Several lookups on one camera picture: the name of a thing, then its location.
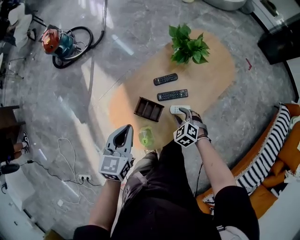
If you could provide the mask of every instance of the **bracelet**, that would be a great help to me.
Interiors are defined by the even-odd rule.
[[[197,141],[201,140],[201,139],[207,139],[209,140],[209,142],[211,143],[211,139],[209,137],[206,137],[206,136],[200,136],[197,138]]]
[[[202,135],[198,136],[197,139],[199,139],[200,137],[207,137],[207,135],[202,134]]]

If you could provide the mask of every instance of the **gray tile floor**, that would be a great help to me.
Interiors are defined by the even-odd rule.
[[[44,3],[38,15],[47,23],[65,29],[84,25],[91,28],[95,38],[99,36],[102,0]],[[185,4],[181,0],[108,0],[103,41],[64,70],[52,65],[51,57],[44,54],[40,43],[30,43],[21,52],[14,49],[12,56],[28,56],[25,62],[14,66],[24,80],[8,79],[2,102],[21,106],[18,116],[26,121],[31,143],[35,143],[20,162],[32,158],[63,179],[73,178],[58,150],[58,138],[65,137],[76,152],[76,173],[92,174],[94,183],[102,182],[97,174],[97,149],[103,148],[113,131],[108,120],[109,100],[135,69],[170,41],[168,25],[179,23],[214,33],[234,58],[235,81],[203,115],[213,145],[232,167],[268,124],[275,112],[273,105],[294,99],[292,85],[283,64],[269,65],[257,47],[263,30],[252,17],[239,11],[218,10],[202,1]],[[253,65],[251,70],[246,58]],[[62,142],[61,151],[72,163],[74,156],[67,142]],[[143,151],[133,149],[133,154],[141,158]],[[201,161],[195,148],[184,150],[184,155],[194,191]],[[92,204],[84,197],[78,205],[65,203],[60,208],[59,199],[76,202],[77,197],[40,166],[24,165],[22,169],[37,191],[27,211],[43,228],[53,228],[70,238],[77,226],[87,223]],[[77,191],[73,183],[68,185]],[[208,186],[203,170],[198,191]],[[92,188],[97,193],[101,191],[101,187]],[[96,200],[91,190],[81,187],[81,191],[89,201]]]

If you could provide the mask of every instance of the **white remote control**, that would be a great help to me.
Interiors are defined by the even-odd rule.
[[[188,106],[188,105],[172,105],[170,107],[171,114],[184,114],[182,111],[179,110],[180,107],[184,107],[189,110],[191,109],[191,106]]]

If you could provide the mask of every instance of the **vacuum cleaner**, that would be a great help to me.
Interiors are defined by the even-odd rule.
[[[40,42],[42,42],[45,53],[52,55],[52,62],[56,68],[62,69],[70,66],[76,60],[81,58],[87,51],[95,48],[100,43],[105,32],[106,12],[107,0],[104,0],[102,9],[101,34],[95,43],[93,43],[93,33],[87,27],[79,26],[68,31],[64,31],[54,25],[48,25],[40,39]],[[87,43],[76,40],[75,33],[78,30],[88,33],[89,40]]]

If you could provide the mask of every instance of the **wooden table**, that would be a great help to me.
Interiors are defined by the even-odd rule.
[[[134,128],[134,145],[144,148],[139,142],[141,127],[151,126],[155,143],[151,149],[159,149],[173,139],[177,129],[174,116],[170,114],[171,105],[190,105],[191,109],[202,114],[235,79],[235,67],[228,50],[217,37],[202,30],[192,30],[190,37],[197,38],[204,32],[204,41],[209,46],[208,63],[187,65],[171,62],[173,54],[171,43],[157,52],[115,92],[110,101],[109,118],[116,128],[131,124]],[[153,79],[177,73],[178,80],[155,86]],[[158,102],[157,94],[172,90],[188,90],[188,97]],[[159,122],[153,122],[136,116],[133,112],[139,97],[164,105]]]

